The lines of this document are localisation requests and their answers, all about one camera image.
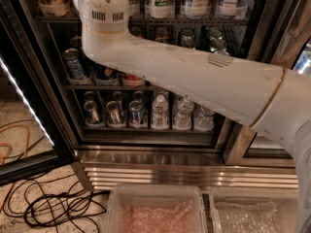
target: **floor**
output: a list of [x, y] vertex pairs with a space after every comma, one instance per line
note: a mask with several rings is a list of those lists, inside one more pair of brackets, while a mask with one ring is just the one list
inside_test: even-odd
[[[21, 102], [0, 102], [0, 154], [6, 155], [8, 145], [12, 148], [11, 152], [7, 154], [7, 157], [0, 158], [0, 164], [2, 162], [8, 163], [16, 160], [24, 152], [27, 129], [29, 129], [28, 146], [30, 147], [27, 156], [51, 149], [49, 141], [45, 138], [43, 132]], [[10, 184], [0, 187], [0, 207], [10, 189]], [[104, 232], [106, 222], [104, 208], [107, 207], [108, 195], [96, 194], [96, 192], [94, 192], [90, 202], [88, 200], [89, 192], [79, 193], [73, 197], [65, 196], [66, 192], [72, 195], [82, 190], [83, 188], [70, 166], [53, 170], [34, 180], [15, 183], [8, 197], [10, 200], [7, 199], [4, 204], [4, 209], [1, 210], [0, 213], [0, 232]], [[50, 196], [49, 200], [47, 200], [47, 197], [43, 197], [39, 200], [44, 193]], [[38, 200], [37, 203], [32, 207], [29, 206], [29, 204], [31, 205], [36, 200]], [[52, 213], [47, 201], [49, 201], [53, 207]], [[68, 210], [68, 206], [73, 207], [74, 205], [76, 205], [76, 210], [80, 210], [80, 212], [84, 211], [83, 216], [79, 216], [80, 212]], [[29, 221], [28, 223], [30, 223], [30, 225], [35, 226], [28, 225], [23, 218], [27, 209], [31, 213], [31, 208], [35, 209], [33, 215], [27, 214], [25, 219]], [[53, 217], [56, 218], [57, 221], [68, 218], [68, 216], [60, 216], [64, 214], [64, 212], [70, 214], [70, 217], [74, 218], [74, 220], [64, 222], [63, 224], [57, 225], [57, 227], [49, 227], [49, 225], [52, 224]]]

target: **concrete floor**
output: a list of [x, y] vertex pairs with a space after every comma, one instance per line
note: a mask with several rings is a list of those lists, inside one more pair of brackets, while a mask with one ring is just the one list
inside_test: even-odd
[[[30, 131], [30, 137], [29, 137], [29, 146], [36, 143], [39, 139], [41, 139], [44, 134], [38, 127], [35, 121], [31, 120], [31, 114], [28, 112], [27, 108], [21, 103], [21, 102], [0, 102], [0, 127], [2, 125], [5, 125], [10, 122], [18, 121], [18, 120], [29, 120], [29, 121], [23, 121], [17, 124], [13, 125], [25, 125], [29, 128]], [[25, 148], [25, 139], [26, 139], [26, 130], [24, 128], [12, 128], [10, 130], [7, 130], [3, 133], [0, 133], [0, 143], [8, 143], [12, 146], [12, 152], [10, 156], [14, 156], [17, 154], [20, 154], [23, 152]], [[34, 149], [32, 149], [29, 153], [29, 155], [34, 155], [39, 152], [43, 152], [46, 150], [50, 150], [51, 145], [49, 141], [45, 138], [42, 140]], [[0, 153], [4, 154], [6, 151], [6, 148], [0, 147]], [[12, 159], [5, 159], [5, 163], [14, 161], [15, 158]], [[44, 175], [41, 178], [38, 178], [38, 182], [48, 182], [54, 179], [67, 177], [69, 175], [73, 175], [69, 178], [66, 178], [64, 180], [60, 180], [54, 183], [44, 183], [42, 184], [42, 188], [45, 193], [48, 194], [60, 194], [62, 192], [67, 192], [69, 188], [78, 181], [76, 176], [74, 176], [74, 172], [72, 171], [70, 166], [65, 166], [56, 170], [53, 170], [49, 172], [48, 174]], [[14, 184], [13, 190], [15, 190], [20, 184], [24, 183], [24, 181], [20, 181]], [[23, 186], [21, 186], [17, 192], [14, 193], [14, 196], [12, 197], [10, 206], [11, 209], [15, 213], [24, 213], [25, 209], [27, 208], [28, 204], [24, 198], [24, 192], [26, 191], [26, 198], [29, 203], [33, 202], [40, 196], [42, 196], [42, 191], [40, 190], [40, 187], [37, 185], [30, 186], [31, 184], [34, 184], [34, 182], [28, 182], [25, 183]], [[0, 205], [3, 203], [4, 197], [10, 188], [10, 185], [5, 185], [0, 187]], [[70, 194], [80, 191], [83, 188], [79, 183], [75, 185], [70, 192]], [[99, 195], [94, 198], [95, 201], [99, 202], [104, 207], [107, 207], [108, 202], [108, 195]], [[96, 214], [100, 212], [101, 209], [94, 203], [91, 203], [89, 208], [86, 211], [86, 214]], [[54, 215], [56, 216], [57, 213], [61, 212], [60, 208], [58, 207], [57, 210], [54, 211]], [[47, 220], [52, 218], [51, 213], [39, 213], [40, 220]], [[105, 214], [100, 216], [91, 216], [96, 224], [99, 227], [99, 232], [104, 232], [105, 227]], [[74, 220], [74, 222], [81, 227], [81, 229], [85, 232], [98, 232], [96, 229], [96, 226], [93, 222], [91, 222], [88, 219], [77, 219]], [[57, 226], [57, 229], [55, 227], [36, 227], [32, 228], [28, 226], [23, 218], [14, 218], [9, 217], [4, 214], [3, 211], [0, 213], [0, 232], [6, 233], [6, 232], [17, 232], [17, 233], [50, 233], [50, 232], [82, 232], [78, 229], [72, 222], [66, 222], [60, 226]]]

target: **bottle cap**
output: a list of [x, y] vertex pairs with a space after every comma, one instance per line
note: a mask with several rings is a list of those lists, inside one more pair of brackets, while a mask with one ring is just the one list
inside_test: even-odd
[[165, 100], [165, 97], [162, 94], [159, 94], [156, 98], [157, 102], [163, 102]]

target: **clear water bottle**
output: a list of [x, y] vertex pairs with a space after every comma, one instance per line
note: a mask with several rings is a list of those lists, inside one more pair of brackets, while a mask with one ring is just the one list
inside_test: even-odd
[[214, 128], [215, 112], [201, 106], [194, 112], [194, 130], [211, 132]]
[[178, 102], [177, 113], [175, 112], [173, 128], [178, 130], [191, 129], [191, 115], [194, 109], [194, 103], [184, 97]]
[[169, 105], [164, 95], [159, 94], [153, 103], [152, 128], [168, 128], [168, 108]]

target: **vent grille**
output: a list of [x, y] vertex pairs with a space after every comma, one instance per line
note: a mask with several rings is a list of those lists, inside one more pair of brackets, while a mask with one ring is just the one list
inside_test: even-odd
[[210, 54], [207, 57], [207, 61], [208, 63], [212, 65], [224, 68], [224, 67], [228, 67], [229, 65], [233, 63], [233, 58], [229, 56], [220, 55], [220, 54]]
[[93, 19], [97, 19], [97, 20], [105, 20], [106, 19], [105, 13], [103, 13], [103, 12], [92, 11], [91, 16]]
[[124, 19], [124, 13], [113, 13], [113, 21], [123, 20]]

